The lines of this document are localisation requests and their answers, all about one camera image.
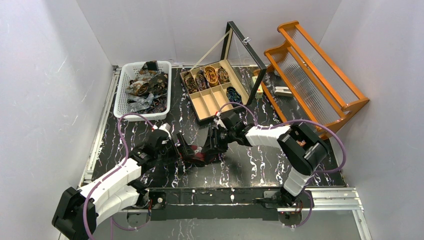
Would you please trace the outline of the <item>red patterned tie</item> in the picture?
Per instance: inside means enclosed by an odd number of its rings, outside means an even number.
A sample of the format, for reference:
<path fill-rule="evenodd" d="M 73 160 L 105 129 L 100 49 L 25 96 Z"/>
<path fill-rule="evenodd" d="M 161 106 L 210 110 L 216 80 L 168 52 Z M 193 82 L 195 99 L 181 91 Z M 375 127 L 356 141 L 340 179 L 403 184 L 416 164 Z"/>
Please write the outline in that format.
<path fill-rule="evenodd" d="M 188 153 L 183 161 L 195 164 L 197 167 L 203 167 L 214 163 L 218 159 L 218 155 L 208 155 L 202 152 L 202 147 L 197 145 L 189 145 L 191 151 Z"/>

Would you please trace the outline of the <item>blue green tie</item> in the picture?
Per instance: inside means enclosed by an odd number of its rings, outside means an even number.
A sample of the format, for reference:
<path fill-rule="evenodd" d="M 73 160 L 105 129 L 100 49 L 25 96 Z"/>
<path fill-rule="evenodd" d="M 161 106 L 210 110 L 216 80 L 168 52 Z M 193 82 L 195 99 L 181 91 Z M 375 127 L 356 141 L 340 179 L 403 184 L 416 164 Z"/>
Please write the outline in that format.
<path fill-rule="evenodd" d="M 226 96 L 230 102 L 242 104 L 242 97 L 232 86 L 226 88 Z"/>

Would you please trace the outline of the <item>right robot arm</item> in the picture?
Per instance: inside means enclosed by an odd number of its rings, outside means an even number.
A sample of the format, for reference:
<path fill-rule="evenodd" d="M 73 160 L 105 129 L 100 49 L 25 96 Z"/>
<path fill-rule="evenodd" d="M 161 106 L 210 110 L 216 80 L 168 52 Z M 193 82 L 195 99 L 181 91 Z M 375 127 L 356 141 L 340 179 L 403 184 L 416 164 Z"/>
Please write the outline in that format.
<path fill-rule="evenodd" d="M 235 113 L 217 115 L 214 122 L 216 125 L 208 129 L 204 146 L 195 154 L 205 164 L 225 153 L 233 142 L 246 147 L 268 146 L 282 150 L 291 170 L 274 200 L 280 206 L 295 204 L 318 165 L 329 153 L 326 143 L 304 122 L 278 127 L 260 126 L 245 124 Z"/>

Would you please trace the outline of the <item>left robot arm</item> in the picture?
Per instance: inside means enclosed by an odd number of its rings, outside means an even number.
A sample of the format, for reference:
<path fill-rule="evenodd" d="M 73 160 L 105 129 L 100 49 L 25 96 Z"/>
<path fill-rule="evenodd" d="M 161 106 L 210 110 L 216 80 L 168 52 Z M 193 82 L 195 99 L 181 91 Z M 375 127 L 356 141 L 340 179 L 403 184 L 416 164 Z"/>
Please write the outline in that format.
<path fill-rule="evenodd" d="M 61 195 L 51 224 L 70 240 L 88 240 L 97 226 L 119 210 L 140 205 L 145 187 L 137 183 L 158 164 L 167 165 L 192 153 L 181 133 L 176 145 L 170 126 L 155 126 L 145 141 L 136 145 L 114 168 L 78 189 L 67 188 Z"/>

